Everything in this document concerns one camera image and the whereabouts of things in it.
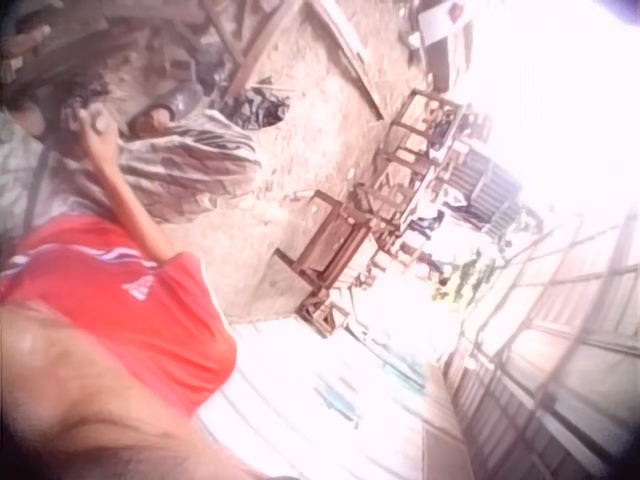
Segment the red jersey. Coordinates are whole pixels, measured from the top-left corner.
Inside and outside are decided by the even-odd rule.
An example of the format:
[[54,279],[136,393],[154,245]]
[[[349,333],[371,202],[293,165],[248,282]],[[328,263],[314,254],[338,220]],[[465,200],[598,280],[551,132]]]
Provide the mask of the red jersey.
[[95,336],[127,370],[191,416],[231,375],[236,344],[199,259],[164,265],[98,217],[62,216],[37,229],[0,277],[3,303],[38,301]]

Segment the sandy ground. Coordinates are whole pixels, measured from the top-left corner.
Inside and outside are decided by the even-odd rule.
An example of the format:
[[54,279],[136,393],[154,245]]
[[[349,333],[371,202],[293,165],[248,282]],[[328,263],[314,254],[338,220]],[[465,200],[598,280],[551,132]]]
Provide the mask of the sandy ground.
[[398,41],[398,7],[390,0],[339,0],[367,50],[367,68],[382,100],[376,121],[341,59],[337,44],[304,7],[266,55],[256,80],[299,89],[281,124],[262,130],[265,181],[255,198],[222,204],[189,225],[169,226],[184,248],[206,262],[208,280],[231,321],[274,318],[293,312],[308,287],[273,251],[295,256],[322,221],[323,210],[285,199],[322,189],[345,198],[353,183],[373,174],[372,158],[388,122],[425,72],[409,68]]

